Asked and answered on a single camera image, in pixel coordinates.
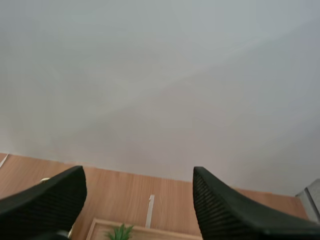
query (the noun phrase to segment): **white strip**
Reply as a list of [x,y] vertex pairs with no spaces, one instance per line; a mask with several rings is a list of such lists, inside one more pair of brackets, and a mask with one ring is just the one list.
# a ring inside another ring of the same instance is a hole
[[4,159],[0,162],[0,168],[2,167],[2,165],[4,164],[5,160],[7,159],[9,153],[4,157]]
[[150,198],[149,198],[149,207],[148,207],[148,212],[147,212],[147,214],[146,214],[146,221],[145,221],[145,227],[146,227],[147,229],[150,228],[152,211],[153,211],[153,209],[154,209],[154,202],[155,202],[155,195],[150,195]]

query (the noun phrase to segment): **green plant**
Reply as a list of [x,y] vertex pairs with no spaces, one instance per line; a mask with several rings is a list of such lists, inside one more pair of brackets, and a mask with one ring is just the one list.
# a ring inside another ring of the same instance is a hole
[[131,238],[131,230],[134,226],[125,227],[123,223],[120,227],[115,227],[113,229],[113,234],[111,232],[106,232],[105,236],[110,240],[128,240]]

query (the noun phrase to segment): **wooden planter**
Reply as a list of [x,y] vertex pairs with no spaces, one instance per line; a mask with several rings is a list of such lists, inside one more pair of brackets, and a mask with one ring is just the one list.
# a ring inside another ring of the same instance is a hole
[[[121,223],[93,219],[86,240],[109,240],[106,232],[113,232],[114,227],[120,227]],[[134,226],[131,231],[130,240],[202,240],[200,236],[188,235],[183,233],[163,231],[158,229]]]

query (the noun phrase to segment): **white wall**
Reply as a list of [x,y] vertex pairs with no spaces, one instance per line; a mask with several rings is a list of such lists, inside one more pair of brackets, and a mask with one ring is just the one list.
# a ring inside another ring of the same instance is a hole
[[293,195],[320,177],[320,2],[0,2],[0,152]]

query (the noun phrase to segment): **gray object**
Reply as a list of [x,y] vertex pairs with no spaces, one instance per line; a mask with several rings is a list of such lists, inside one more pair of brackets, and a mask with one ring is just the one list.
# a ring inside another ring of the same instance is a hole
[[308,218],[320,223],[320,179],[307,186],[297,197],[300,198]]

